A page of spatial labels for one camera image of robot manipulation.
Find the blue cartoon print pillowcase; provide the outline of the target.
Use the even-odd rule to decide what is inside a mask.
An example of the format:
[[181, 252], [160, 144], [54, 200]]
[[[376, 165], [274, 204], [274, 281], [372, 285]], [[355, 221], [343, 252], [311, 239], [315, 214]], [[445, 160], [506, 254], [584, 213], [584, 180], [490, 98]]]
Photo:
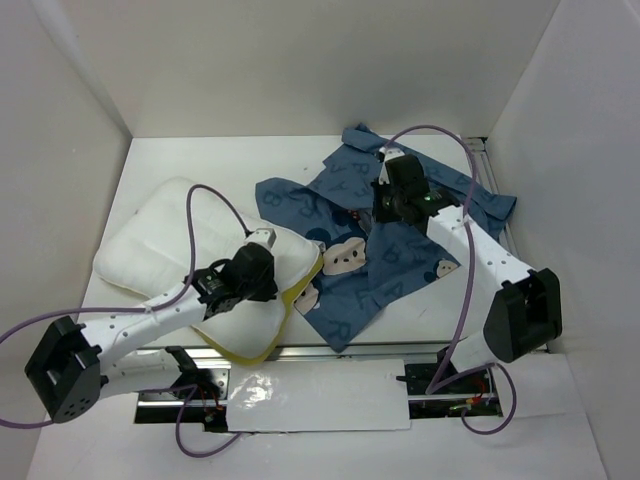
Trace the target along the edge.
[[262, 219], [324, 246], [323, 269], [297, 300], [316, 332], [340, 352], [392, 302], [458, 267], [437, 243], [402, 222], [372, 218], [376, 155], [385, 139], [360, 124], [308, 185], [283, 178], [256, 184]]

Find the white pillow yellow trim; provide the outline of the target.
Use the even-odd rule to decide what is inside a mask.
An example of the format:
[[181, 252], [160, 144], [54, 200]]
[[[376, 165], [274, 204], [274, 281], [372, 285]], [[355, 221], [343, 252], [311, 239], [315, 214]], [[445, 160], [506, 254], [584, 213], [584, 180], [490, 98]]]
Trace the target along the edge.
[[[193, 184], [176, 177], [157, 187], [100, 246], [94, 273], [109, 284], [153, 298], [183, 280], [191, 260], [204, 268], [231, 258], [241, 247], [245, 230], [269, 227], [262, 219], [234, 215], [215, 194], [193, 191]], [[316, 244], [284, 227], [274, 230], [276, 298], [244, 301], [193, 328], [222, 354], [240, 359], [268, 355], [281, 339], [295, 300], [322, 268]]]

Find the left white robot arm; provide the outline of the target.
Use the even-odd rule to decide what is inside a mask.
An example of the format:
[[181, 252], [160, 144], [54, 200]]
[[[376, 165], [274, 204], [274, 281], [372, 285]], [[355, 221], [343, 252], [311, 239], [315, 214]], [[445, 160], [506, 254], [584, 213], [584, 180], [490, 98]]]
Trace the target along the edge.
[[175, 330], [231, 311], [239, 303], [275, 299], [275, 260], [265, 242], [246, 241], [230, 259], [198, 269], [132, 312], [75, 323], [68, 315], [46, 329], [25, 374], [50, 419], [66, 423], [97, 401], [140, 391], [166, 391], [176, 399], [207, 386], [211, 377], [186, 350], [141, 348]]

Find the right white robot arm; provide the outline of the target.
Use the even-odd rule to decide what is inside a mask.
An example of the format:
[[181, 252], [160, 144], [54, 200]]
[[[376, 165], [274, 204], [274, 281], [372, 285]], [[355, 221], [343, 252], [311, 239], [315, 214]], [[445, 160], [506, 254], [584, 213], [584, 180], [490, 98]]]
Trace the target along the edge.
[[[554, 272], [536, 270], [503, 248], [471, 218], [468, 201], [432, 189], [415, 156], [383, 147], [378, 159], [381, 170], [372, 183], [374, 220], [414, 227], [468, 271], [462, 318], [450, 345], [439, 354], [427, 393], [460, 391], [471, 372], [496, 362], [512, 363], [562, 334], [560, 282]], [[491, 303], [481, 327], [464, 335], [475, 287]]]

